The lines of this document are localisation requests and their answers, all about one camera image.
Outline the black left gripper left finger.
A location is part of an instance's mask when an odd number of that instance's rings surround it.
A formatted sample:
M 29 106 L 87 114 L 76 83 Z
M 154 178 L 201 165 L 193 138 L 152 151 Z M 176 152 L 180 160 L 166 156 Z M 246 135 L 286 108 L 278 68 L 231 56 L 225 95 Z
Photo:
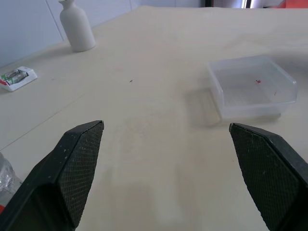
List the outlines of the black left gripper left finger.
M 94 179 L 104 122 L 63 134 L 0 214 L 0 231 L 75 231 Z

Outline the white ceramic vase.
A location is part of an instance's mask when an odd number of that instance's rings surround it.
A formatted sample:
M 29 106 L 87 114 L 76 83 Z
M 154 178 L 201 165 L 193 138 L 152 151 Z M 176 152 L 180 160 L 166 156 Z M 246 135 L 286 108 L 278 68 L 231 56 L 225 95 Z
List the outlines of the white ceramic vase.
M 63 9 L 60 21 L 74 52 L 84 52 L 96 46 L 96 41 L 85 11 L 75 0 L 59 0 Z

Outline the clear square plastic container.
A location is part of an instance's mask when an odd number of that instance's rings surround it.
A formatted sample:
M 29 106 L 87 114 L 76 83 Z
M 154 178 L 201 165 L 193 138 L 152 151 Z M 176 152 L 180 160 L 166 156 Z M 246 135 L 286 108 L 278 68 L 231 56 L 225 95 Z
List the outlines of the clear square plastic container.
M 296 80 L 268 56 L 214 61 L 208 70 L 223 120 L 278 116 L 297 100 Z

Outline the green white battery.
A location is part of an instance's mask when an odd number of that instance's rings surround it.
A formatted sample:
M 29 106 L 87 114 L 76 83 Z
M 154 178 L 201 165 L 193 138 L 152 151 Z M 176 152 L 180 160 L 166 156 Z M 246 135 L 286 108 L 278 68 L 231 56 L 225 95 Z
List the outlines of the green white battery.
M 28 76 L 27 72 L 22 72 L 22 73 L 19 73 L 19 74 L 13 76 L 12 78 L 7 79 L 6 82 L 7 82 L 8 85 L 16 84 L 16 83 L 22 81 L 27 76 Z
M 6 81 L 7 79 L 12 78 L 13 76 L 15 76 L 15 75 L 17 75 L 19 73 L 20 73 L 20 70 L 19 69 L 15 69 L 15 70 L 12 70 L 9 73 L 1 75 L 0 78 L 1 78 L 2 81 Z

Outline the clear plastic bottle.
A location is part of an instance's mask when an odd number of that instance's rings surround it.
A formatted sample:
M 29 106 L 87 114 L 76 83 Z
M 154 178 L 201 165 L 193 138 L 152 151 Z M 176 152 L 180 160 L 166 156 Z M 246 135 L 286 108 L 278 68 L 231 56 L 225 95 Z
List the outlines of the clear plastic bottle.
M 21 185 L 12 165 L 0 152 L 0 214 Z

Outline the white battery charger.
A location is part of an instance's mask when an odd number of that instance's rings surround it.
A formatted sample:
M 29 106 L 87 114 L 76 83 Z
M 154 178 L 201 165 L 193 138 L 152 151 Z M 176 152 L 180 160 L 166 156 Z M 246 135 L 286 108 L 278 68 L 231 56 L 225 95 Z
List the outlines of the white battery charger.
M 0 75 L 0 87 L 13 92 L 38 78 L 31 68 L 21 66 L 8 73 Z

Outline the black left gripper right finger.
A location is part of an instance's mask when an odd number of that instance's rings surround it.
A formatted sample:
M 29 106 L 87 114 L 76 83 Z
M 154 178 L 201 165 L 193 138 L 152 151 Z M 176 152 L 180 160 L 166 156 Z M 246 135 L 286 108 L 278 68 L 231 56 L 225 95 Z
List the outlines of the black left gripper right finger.
M 239 123 L 229 132 L 269 231 L 308 231 L 308 163 L 278 134 Z

